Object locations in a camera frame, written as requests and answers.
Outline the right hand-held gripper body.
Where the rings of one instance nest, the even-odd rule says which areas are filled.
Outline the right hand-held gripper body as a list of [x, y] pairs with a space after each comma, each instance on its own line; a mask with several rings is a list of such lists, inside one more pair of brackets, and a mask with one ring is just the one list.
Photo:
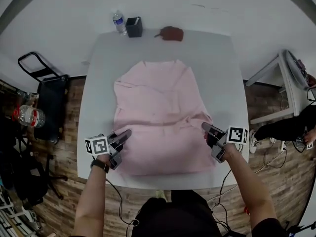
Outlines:
[[223, 162], [225, 153], [224, 145], [227, 143], [236, 145], [246, 145], [248, 130], [242, 127], [229, 126], [227, 131], [222, 130], [222, 138], [217, 138], [216, 146], [211, 147], [211, 155], [219, 163]]

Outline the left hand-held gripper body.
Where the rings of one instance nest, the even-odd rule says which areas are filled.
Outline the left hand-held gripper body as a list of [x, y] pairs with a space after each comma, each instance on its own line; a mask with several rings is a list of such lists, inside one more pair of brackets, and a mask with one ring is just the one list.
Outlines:
[[110, 168], [115, 170], [122, 162], [119, 143], [114, 142], [115, 133], [108, 136], [99, 134], [97, 136], [85, 138], [86, 152], [93, 157], [99, 155], [109, 155]]

